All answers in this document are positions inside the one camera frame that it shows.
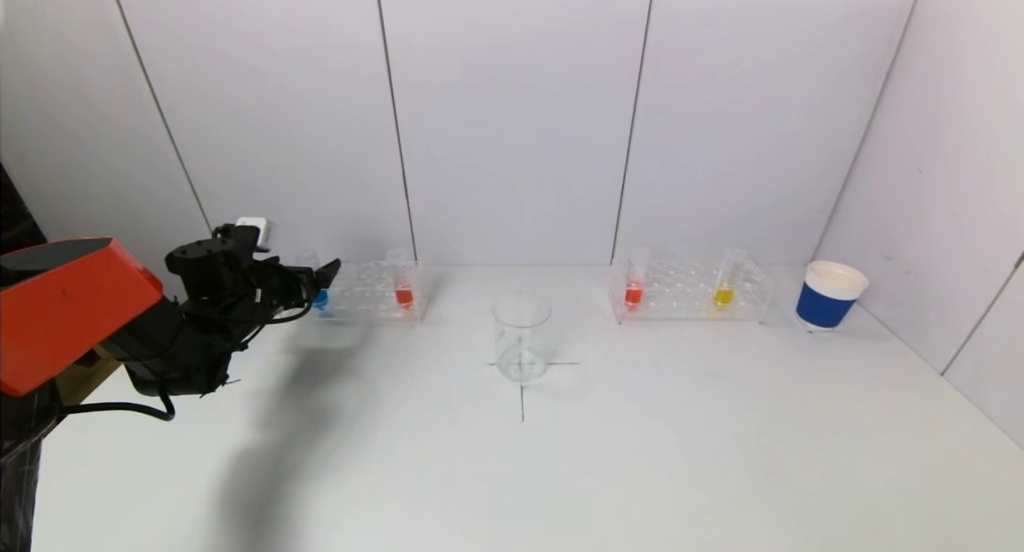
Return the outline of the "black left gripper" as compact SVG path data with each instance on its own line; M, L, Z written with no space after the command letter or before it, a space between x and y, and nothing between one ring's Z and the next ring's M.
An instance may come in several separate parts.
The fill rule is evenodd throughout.
M318 290L328 290L332 286L341 266L340 259L330 260L314 271L279 262L253 262L251 281L259 290L259 304L267 314L296 309L298 314L305 314L311 311Z

